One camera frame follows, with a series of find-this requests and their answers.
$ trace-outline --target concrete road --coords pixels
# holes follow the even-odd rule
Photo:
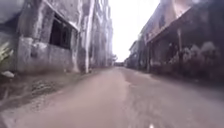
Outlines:
[[[223,94],[113,68],[1,115],[7,128],[223,128]]]

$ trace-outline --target building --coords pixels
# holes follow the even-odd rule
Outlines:
[[[110,65],[108,0],[1,0],[0,7],[0,71],[89,72]]]
[[[222,0],[162,0],[141,31],[145,70],[222,78],[223,7]]]

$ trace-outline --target ground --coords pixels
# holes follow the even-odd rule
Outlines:
[[[222,128],[224,94],[124,68],[1,112],[1,128]]]

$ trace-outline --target weathered wall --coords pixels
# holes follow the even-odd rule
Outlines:
[[[223,7],[223,2],[215,1],[187,11],[169,28],[168,34],[153,43],[156,45],[152,45],[151,62],[154,63],[151,66],[159,65],[159,70],[163,71],[220,80],[224,76]]]
[[[27,1],[24,5],[18,27],[21,36],[17,68],[20,72],[73,69],[71,51],[50,45],[49,40],[55,13],[62,16],[68,23],[72,21],[72,25],[75,25],[78,17],[75,13],[71,13],[71,10],[65,11],[71,9],[71,7],[65,6],[68,3],[50,2],[33,0]],[[76,43],[76,39],[71,39],[70,43]]]
[[[24,0],[0,1],[0,72],[15,70],[18,18]]]
[[[155,13],[146,24],[146,29],[142,31],[142,35],[145,36],[144,39],[146,39],[146,42],[148,43],[174,20],[176,20],[176,17],[172,1],[161,1]]]
[[[107,47],[112,38],[108,7],[107,0],[27,1],[18,27],[21,35],[18,47],[19,71],[55,69],[89,72],[91,60],[99,66],[105,66],[107,51],[112,52],[112,48]],[[71,49],[49,44],[55,14],[73,28]],[[92,57],[92,51],[95,51],[95,58]]]

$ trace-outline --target window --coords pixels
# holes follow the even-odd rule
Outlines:
[[[55,15],[50,44],[56,45],[61,48],[70,49],[71,28],[68,24],[58,15]]]
[[[165,17],[164,15],[160,18],[159,21],[159,28],[163,27],[165,25]]]

